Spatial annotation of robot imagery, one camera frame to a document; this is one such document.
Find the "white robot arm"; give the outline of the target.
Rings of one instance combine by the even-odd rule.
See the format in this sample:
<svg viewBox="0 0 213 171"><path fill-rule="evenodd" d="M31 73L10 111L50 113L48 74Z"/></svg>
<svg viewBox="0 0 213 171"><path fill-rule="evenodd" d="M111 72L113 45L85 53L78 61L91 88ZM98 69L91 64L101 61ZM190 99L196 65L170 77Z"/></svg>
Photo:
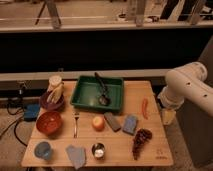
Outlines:
<svg viewBox="0 0 213 171"><path fill-rule="evenodd" d="M166 85L157 96L162 104L164 125L172 123L185 99L213 116L213 87L204 83L207 75L208 71L201 62L188 63L166 73Z"/></svg>

